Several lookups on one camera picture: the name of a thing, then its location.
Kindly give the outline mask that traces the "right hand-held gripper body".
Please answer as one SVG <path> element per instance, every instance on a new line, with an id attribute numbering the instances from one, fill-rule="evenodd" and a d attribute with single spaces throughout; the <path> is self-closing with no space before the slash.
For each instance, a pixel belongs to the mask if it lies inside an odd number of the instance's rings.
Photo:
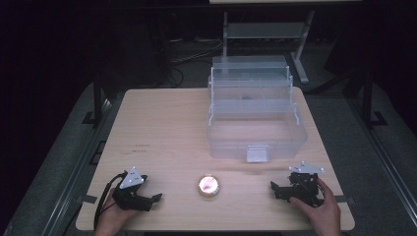
<path id="1" fill-rule="evenodd" d="M 289 201 L 297 198 L 310 207 L 319 207 L 323 200 L 319 198 L 322 188 L 318 184 L 319 173 L 324 173 L 322 167 L 301 161 L 298 165 L 288 167 L 290 175 L 289 187 L 277 187 L 277 197 Z"/>

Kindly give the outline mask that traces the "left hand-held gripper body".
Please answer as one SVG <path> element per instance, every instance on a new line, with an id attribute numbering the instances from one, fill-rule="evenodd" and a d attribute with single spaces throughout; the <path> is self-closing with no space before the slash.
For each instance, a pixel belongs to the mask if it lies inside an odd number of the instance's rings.
<path id="1" fill-rule="evenodd" d="M 139 188 L 147 180 L 146 175 L 141 175 L 136 167 L 125 172 L 122 181 L 116 186 L 113 192 L 113 199 L 123 210 L 150 211 L 153 201 L 151 198 L 139 196 Z"/>

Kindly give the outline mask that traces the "small round tin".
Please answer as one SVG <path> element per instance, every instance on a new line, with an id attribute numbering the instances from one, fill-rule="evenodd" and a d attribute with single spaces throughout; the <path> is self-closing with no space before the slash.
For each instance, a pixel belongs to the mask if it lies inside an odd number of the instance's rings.
<path id="1" fill-rule="evenodd" d="M 213 175 L 205 175 L 198 181 L 199 194 L 206 198 L 215 197 L 219 192 L 219 181 Z"/>

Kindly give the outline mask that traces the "clear plastic tiered storage box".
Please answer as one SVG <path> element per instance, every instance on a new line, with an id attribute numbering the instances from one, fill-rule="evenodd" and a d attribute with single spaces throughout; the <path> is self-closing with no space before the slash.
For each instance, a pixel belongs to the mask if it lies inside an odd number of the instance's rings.
<path id="1" fill-rule="evenodd" d="M 214 158 L 292 158 L 307 141 L 293 77 L 282 56 L 217 56 L 208 79 Z"/>

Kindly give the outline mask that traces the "person's left hand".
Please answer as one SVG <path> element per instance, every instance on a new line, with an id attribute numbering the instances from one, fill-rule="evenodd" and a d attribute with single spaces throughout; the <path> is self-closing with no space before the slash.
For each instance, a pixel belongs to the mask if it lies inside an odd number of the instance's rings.
<path id="1" fill-rule="evenodd" d="M 112 197 L 113 192 L 114 188 L 110 190 L 106 198 L 104 210 L 101 212 L 94 230 L 94 236 L 116 236 L 128 220 L 139 214 L 137 210 L 120 208 Z"/>

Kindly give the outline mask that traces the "person's right hand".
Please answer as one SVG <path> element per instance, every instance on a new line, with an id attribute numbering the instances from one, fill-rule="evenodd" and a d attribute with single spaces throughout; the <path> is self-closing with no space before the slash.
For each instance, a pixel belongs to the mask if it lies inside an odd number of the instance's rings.
<path id="1" fill-rule="evenodd" d="M 321 206 L 311 207 L 294 197 L 290 198 L 290 202 L 307 215 L 318 236 L 342 236 L 341 211 L 333 192 L 322 179 L 318 179 L 318 185 L 324 191 L 324 203 Z"/>

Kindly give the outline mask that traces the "black metal frame post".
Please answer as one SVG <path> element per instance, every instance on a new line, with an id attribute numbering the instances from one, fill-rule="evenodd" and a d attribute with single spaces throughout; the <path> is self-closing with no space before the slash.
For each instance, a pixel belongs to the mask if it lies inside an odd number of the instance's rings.
<path id="1" fill-rule="evenodd" d="M 366 73 L 363 83 L 363 97 L 362 97 L 362 119 L 369 129 L 375 126 L 386 126 L 387 120 L 380 111 L 372 110 L 373 98 L 373 78 L 370 72 Z"/>
<path id="2" fill-rule="evenodd" d="M 84 119 L 83 124 L 92 125 L 96 128 L 102 119 L 102 86 L 101 86 L 101 75 L 97 74 L 92 83 L 93 88 L 93 111 L 89 111 Z"/>

